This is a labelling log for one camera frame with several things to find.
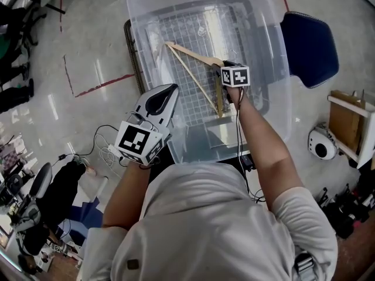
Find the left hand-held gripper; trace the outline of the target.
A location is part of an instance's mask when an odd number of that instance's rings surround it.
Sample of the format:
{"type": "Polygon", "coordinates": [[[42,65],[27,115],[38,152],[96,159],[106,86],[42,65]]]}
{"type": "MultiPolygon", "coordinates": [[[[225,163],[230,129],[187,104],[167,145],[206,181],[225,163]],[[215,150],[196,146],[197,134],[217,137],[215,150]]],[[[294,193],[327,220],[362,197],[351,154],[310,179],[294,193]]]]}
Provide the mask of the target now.
{"type": "Polygon", "coordinates": [[[123,157],[144,166],[152,163],[171,137],[168,124],[178,97],[177,84],[159,85],[140,96],[115,140],[123,157]]]}

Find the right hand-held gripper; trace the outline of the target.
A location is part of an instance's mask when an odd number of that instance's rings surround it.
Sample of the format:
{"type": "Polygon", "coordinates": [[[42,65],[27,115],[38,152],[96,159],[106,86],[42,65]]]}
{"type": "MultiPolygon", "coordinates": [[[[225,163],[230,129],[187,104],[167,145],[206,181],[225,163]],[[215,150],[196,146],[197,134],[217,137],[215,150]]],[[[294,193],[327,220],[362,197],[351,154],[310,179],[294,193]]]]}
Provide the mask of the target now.
{"type": "Polygon", "coordinates": [[[215,73],[226,87],[249,87],[250,69],[239,63],[226,60],[222,66],[215,66],[215,73]]]}

